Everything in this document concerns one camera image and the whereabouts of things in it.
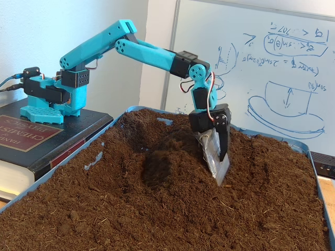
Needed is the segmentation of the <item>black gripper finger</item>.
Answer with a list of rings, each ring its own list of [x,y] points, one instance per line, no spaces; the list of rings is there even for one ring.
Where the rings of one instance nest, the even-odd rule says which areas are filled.
[[[219,160],[222,162],[228,151],[228,138],[230,129],[230,121],[224,112],[214,115],[214,127],[219,135]]]

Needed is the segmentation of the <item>grey metal shovel gripper finger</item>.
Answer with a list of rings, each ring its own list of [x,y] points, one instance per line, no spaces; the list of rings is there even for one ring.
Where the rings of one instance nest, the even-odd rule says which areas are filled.
[[[219,158],[219,134],[215,129],[210,129],[203,133],[196,132],[195,138],[202,146],[203,156],[211,172],[211,175],[215,178],[217,185],[221,186],[224,177],[230,168],[230,160],[227,153],[224,155],[222,161]]]

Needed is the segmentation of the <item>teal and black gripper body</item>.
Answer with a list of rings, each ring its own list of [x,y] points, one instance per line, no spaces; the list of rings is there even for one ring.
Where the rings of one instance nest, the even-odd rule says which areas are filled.
[[[199,87],[192,91],[195,109],[188,115],[193,132],[203,133],[216,129],[218,133],[228,131],[231,112],[228,104],[216,104],[215,96],[208,94],[209,87]]]

